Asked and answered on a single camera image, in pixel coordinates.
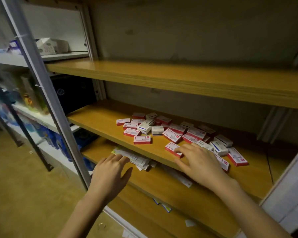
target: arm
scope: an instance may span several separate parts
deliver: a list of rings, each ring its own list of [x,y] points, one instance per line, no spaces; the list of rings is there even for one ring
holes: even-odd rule
[[[177,165],[192,179],[209,188],[227,205],[248,238],[290,238],[291,236],[240,188],[236,180],[222,171],[214,154],[197,144],[185,144],[175,152],[183,153],[189,165]]]
[[[86,237],[103,208],[126,186],[132,172],[129,168],[121,177],[127,157],[111,154],[96,165],[86,195],[77,203],[58,238]]]

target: white shelf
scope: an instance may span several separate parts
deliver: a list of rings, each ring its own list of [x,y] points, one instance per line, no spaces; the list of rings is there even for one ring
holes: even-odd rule
[[[68,159],[63,155],[62,151],[59,149],[55,149],[52,146],[48,144],[46,140],[44,140],[41,144],[38,145],[38,147],[46,152],[48,155],[52,156],[54,159],[59,161],[61,164],[63,164],[66,168],[70,169],[74,173],[78,174],[73,162],[69,162]]]
[[[47,127],[50,130],[58,133],[58,130],[57,130],[56,125],[52,119],[51,114],[42,115],[40,113],[33,112],[33,111],[29,110],[27,107],[24,107],[19,104],[12,104],[12,106],[14,107],[14,109],[16,111],[20,112],[24,116],[27,116],[28,118],[35,120],[36,122],[43,125],[44,127]],[[79,130],[80,128],[81,127],[79,127],[77,125],[71,126],[72,132],[75,132],[75,131]]]
[[[43,61],[55,61],[62,59],[71,59],[71,58],[80,58],[88,57],[88,52],[71,52],[63,54],[54,54],[54,55],[44,55],[42,56]],[[20,67],[27,67],[27,63],[22,55],[14,55],[10,53],[0,53],[0,63],[9,64]]]
[[[14,131],[16,131],[18,134],[20,134],[22,137],[27,138],[19,126],[15,126],[10,123],[8,123],[7,125]],[[37,134],[37,132],[29,132],[29,134],[32,137],[35,144],[39,144],[40,142],[42,142],[43,139]]]

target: hand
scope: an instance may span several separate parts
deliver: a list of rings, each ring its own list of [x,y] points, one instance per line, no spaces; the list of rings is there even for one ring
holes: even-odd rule
[[[131,177],[132,168],[129,168],[121,177],[121,171],[129,161],[129,158],[120,154],[110,154],[100,160],[94,168],[86,196],[91,200],[101,199],[105,207],[126,186]]]
[[[184,144],[174,150],[175,152],[183,153],[189,160],[189,166],[184,164],[180,159],[176,159],[176,164],[198,182],[213,192],[231,178],[224,173],[214,153],[202,148],[197,144]]]

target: floor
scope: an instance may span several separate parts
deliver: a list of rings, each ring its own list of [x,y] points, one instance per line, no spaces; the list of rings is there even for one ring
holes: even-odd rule
[[[0,238],[56,237],[84,192],[56,170],[47,172],[25,145],[17,148],[0,131]],[[123,228],[107,214],[88,237],[121,237]]]

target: left hand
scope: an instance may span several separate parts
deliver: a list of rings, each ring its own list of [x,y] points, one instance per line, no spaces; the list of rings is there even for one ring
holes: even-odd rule
[[[91,200],[99,200],[105,207],[126,186],[131,177],[132,167],[123,176],[121,171],[130,160],[118,154],[110,154],[103,158],[94,168],[90,187],[85,196]]]

